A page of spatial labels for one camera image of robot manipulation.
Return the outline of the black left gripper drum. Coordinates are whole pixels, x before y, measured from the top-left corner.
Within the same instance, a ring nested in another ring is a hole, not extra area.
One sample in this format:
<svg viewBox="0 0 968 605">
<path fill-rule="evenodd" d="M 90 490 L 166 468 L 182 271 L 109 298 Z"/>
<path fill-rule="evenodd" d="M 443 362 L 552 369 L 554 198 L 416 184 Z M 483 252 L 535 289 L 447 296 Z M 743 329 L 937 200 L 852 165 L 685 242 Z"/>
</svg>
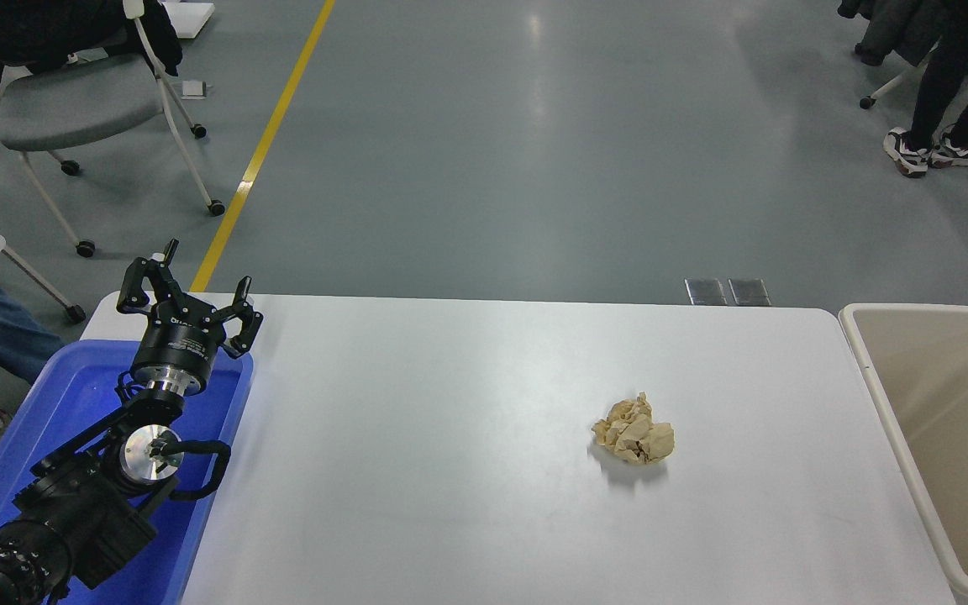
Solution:
<svg viewBox="0 0 968 605">
<path fill-rule="evenodd" d="M 173 300 L 162 300 L 147 314 L 145 336 L 131 364 L 134 379 L 149 379 L 158 367 L 185 371 L 195 381 L 207 381 L 225 329 L 212 319 L 215 307 L 188 300 L 182 313 Z"/>
</svg>

